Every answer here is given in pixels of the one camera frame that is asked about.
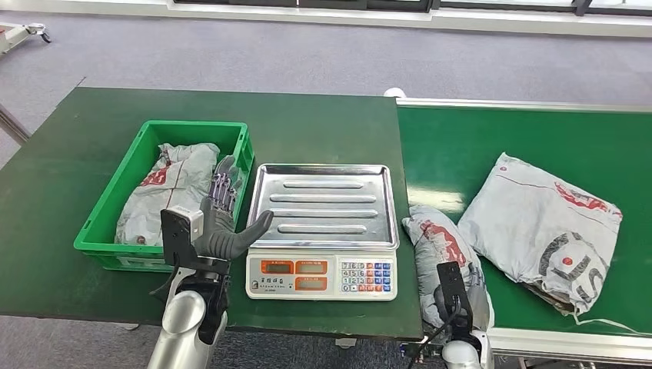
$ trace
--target gray carpet floor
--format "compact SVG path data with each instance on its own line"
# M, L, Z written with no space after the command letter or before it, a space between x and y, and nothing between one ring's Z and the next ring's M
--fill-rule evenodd
M42 22L0 58L0 101L30 131L76 86L274 91L612 105L652 102L652 42L267 22L0 12ZM18 150L0 131L0 167ZM144 367L158 328L0 317L0 369ZM219 368L404 367L398 345L228 333ZM433 364L430 367L441 367Z

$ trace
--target orange display screen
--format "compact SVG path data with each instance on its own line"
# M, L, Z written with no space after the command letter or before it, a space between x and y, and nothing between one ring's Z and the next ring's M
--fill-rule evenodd
M297 261L297 274L326 274L326 261Z
M326 290L326 278L323 277L298 277L294 280L297 291L324 291Z
M261 272L264 274L294 274L294 263L289 260L263 260Z

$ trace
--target plastic bin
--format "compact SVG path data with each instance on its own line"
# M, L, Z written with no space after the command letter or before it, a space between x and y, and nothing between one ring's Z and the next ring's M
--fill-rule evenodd
M211 142L220 148L218 161L234 155L242 187L247 187L254 152L245 123L226 121L147 121L127 150L98 203L75 239L75 248L113 271L171 271L163 260L163 247L116 244L115 226L129 195L149 173L159 156L158 145L193 145ZM235 202L238 221L243 192Z

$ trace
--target electronic scale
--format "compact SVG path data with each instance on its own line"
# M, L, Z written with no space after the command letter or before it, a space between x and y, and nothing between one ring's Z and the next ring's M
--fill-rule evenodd
M250 298L389 301L398 229L384 165L261 165L248 225L274 212L250 248Z

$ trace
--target scale keypad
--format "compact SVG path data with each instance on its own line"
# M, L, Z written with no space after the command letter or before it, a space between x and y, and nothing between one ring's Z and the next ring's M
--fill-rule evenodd
M391 292L392 263L342 262L342 292Z

